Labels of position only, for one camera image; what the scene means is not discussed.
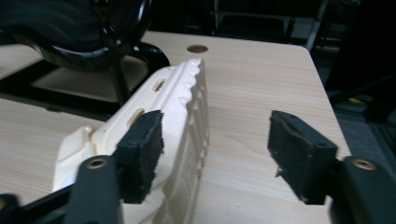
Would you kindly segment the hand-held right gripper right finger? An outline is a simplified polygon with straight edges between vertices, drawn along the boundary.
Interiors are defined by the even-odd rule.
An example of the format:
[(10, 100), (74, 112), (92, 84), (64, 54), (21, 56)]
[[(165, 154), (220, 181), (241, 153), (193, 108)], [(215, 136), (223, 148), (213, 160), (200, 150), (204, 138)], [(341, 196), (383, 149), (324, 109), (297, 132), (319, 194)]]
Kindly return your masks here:
[(273, 110), (267, 148), (281, 176), (305, 204), (324, 204), (325, 175), (337, 145), (297, 116)]

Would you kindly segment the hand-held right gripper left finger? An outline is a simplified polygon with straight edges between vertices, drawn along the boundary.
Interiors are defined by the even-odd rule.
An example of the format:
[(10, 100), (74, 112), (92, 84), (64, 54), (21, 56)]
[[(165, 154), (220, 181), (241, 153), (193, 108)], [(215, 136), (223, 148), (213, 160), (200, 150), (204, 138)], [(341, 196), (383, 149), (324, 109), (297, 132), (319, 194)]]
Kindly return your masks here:
[(145, 113), (117, 143), (120, 196), (125, 203), (142, 203), (150, 192), (163, 154), (162, 121), (161, 110)]

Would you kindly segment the cream slipper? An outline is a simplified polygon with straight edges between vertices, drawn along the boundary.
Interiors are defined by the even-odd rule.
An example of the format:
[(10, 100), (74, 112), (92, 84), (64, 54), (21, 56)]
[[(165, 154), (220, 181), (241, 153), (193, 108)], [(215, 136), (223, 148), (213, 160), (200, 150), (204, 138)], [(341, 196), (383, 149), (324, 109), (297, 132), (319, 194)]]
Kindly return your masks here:
[(149, 196), (123, 206), (126, 224), (191, 224), (209, 144), (205, 63), (190, 59), (156, 71), (128, 102), (98, 129), (83, 126), (64, 138), (52, 189), (75, 181), (78, 166), (110, 155), (142, 115), (163, 112), (164, 149)]

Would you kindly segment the red wavy plastic tray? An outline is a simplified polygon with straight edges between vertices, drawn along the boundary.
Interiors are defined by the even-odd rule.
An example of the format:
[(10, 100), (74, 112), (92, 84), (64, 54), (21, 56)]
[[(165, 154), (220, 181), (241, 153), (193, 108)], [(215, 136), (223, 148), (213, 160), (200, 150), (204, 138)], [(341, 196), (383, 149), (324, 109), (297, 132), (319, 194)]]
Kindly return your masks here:
[[(0, 0), (0, 46), (24, 45), (42, 60), (0, 79), (0, 97), (78, 116), (107, 120), (138, 90), (129, 88), (121, 61), (143, 61), (148, 74), (168, 66), (157, 47), (143, 43), (156, 0)], [(35, 87), (59, 68), (107, 70), (116, 93), (105, 102)]]

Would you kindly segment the dark chair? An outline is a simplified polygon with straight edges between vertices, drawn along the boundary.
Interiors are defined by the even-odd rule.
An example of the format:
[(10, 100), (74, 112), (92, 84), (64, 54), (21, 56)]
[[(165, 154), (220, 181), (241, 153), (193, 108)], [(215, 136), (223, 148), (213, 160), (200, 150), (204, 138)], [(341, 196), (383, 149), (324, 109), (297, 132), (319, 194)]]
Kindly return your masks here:
[(215, 36), (286, 44), (295, 14), (293, 0), (220, 0)]

